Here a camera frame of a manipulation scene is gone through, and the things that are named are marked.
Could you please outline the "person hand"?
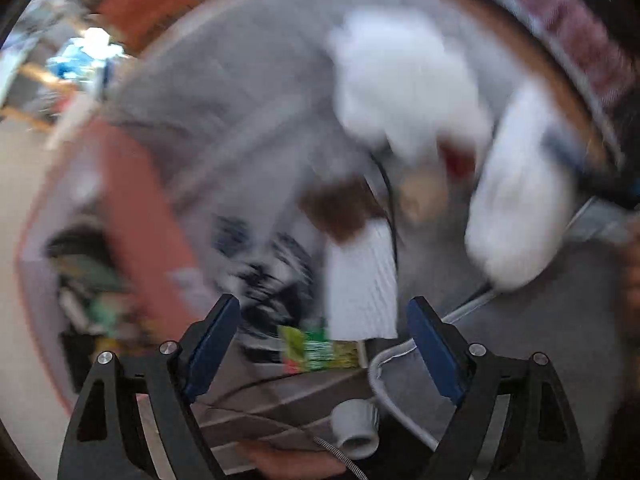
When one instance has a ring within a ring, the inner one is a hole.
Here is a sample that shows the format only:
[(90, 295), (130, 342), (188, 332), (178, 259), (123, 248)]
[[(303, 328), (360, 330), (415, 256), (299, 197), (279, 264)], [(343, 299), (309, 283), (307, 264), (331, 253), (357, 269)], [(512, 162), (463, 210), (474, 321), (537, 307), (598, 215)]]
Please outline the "person hand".
[(328, 452), (280, 450), (262, 441), (239, 442), (238, 448), (267, 479), (329, 479), (346, 472)]

